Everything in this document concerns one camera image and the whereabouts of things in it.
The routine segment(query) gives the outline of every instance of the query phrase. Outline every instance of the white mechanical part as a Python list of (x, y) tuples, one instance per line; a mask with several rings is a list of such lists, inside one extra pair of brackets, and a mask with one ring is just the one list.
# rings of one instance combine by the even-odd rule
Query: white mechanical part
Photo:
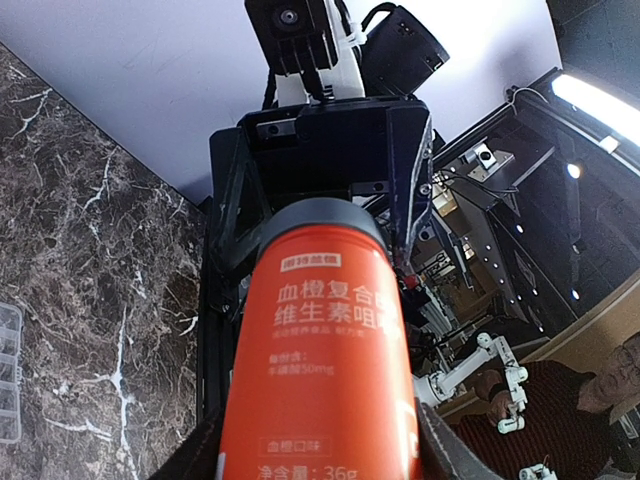
[(508, 419), (498, 423), (502, 434), (524, 428), (524, 418), (520, 415), (527, 403), (527, 395), (520, 383), (529, 378), (527, 369), (518, 365), (511, 348), (504, 337), (492, 339), (487, 333), (478, 335), (478, 349), (449, 373), (436, 372), (422, 378), (413, 377), (415, 394), (422, 403), (436, 407), (453, 398), (456, 387), (483, 364), (500, 356), (505, 366), (505, 378), (512, 403), (509, 406)]
[(555, 472), (539, 463), (533, 467), (520, 470), (520, 480), (558, 480)]
[[(333, 97), (336, 100), (364, 98), (364, 83), (360, 75), (360, 67), (353, 53), (353, 47), (364, 45), (367, 36), (362, 32), (362, 26), (359, 23), (351, 23), (351, 30), (354, 33), (347, 36), (342, 27), (342, 19), (335, 2), (324, 0), (324, 3), (336, 41), (338, 63), (332, 69), (318, 71), (320, 78), (322, 78), (322, 84), (331, 87)], [(279, 107), (304, 105), (310, 101), (299, 74), (286, 77), (276, 75), (276, 87)]]

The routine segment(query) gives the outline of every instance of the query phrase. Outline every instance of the dark marble surface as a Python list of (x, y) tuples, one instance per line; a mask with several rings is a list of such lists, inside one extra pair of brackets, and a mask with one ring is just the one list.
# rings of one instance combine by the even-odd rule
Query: dark marble surface
[(0, 478), (148, 477), (195, 425), (200, 214), (2, 46), (0, 205), (25, 312)]

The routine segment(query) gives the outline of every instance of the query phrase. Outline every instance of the clear plastic container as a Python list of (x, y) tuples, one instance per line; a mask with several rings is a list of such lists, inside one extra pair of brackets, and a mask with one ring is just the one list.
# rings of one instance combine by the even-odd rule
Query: clear plastic container
[(22, 312), (0, 302), (0, 443), (16, 443), (22, 435), (18, 366)]

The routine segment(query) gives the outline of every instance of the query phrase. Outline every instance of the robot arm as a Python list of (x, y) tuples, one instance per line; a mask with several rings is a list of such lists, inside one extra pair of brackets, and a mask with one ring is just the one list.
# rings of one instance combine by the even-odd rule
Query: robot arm
[(509, 407), (510, 418), (498, 424), (500, 433), (506, 434), (524, 428), (524, 418), (520, 415), (525, 409), (527, 396), (520, 383), (528, 378), (527, 369), (518, 365), (504, 337), (491, 339), (482, 333), (478, 335), (478, 349), (449, 373), (436, 372), (422, 378), (414, 377), (414, 388), (420, 402), (436, 407), (453, 398), (456, 387), (492, 358), (499, 356), (505, 366), (505, 378), (512, 404)]

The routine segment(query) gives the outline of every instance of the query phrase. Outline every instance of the screw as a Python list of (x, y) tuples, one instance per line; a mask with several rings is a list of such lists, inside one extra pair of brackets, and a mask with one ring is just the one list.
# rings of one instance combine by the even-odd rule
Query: screw
[(298, 23), (298, 14), (294, 10), (285, 10), (280, 14), (280, 20), (285, 25), (295, 25)]
[(428, 183), (423, 183), (422, 185), (420, 185), (419, 191), (420, 195), (426, 197), (429, 195), (429, 193), (431, 193), (431, 185), (429, 185)]

